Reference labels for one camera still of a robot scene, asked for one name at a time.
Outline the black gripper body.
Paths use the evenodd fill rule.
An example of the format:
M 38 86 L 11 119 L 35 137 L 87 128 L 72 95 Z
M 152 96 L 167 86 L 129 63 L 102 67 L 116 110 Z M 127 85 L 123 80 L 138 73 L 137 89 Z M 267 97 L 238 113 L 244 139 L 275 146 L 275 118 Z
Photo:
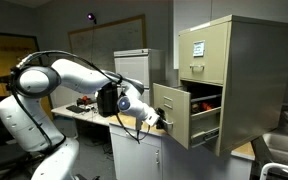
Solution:
M 164 128 L 163 121 L 165 120 L 165 111 L 161 108 L 156 108 L 155 112 L 158 115 L 158 120 L 156 122 L 156 128 L 157 129 L 163 129 Z

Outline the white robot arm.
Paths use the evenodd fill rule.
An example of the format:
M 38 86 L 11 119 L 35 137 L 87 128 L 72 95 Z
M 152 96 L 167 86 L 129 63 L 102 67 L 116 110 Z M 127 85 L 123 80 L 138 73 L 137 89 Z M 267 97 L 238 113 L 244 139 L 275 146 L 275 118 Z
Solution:
M 12 75 L 12 94 L 0 102 L 0 118 L 23 150 L 46 154 L 31 180 L 76 180 L 71 170 L 79 143 L 57 129 L 40 100 L 59 86 L 91 94 L 111 82 L 124 87 L 121 97 L 112 105 L 135 117 L 137 129 L 142 123 L 153 126 L 158 122 L 156 111 L 139 100 L 144 85 L 138 80 L 110 71 L 88 69 L 66 59 L 58 59 L 49 67 L 25 67 L 22 63 L 16 66 Z

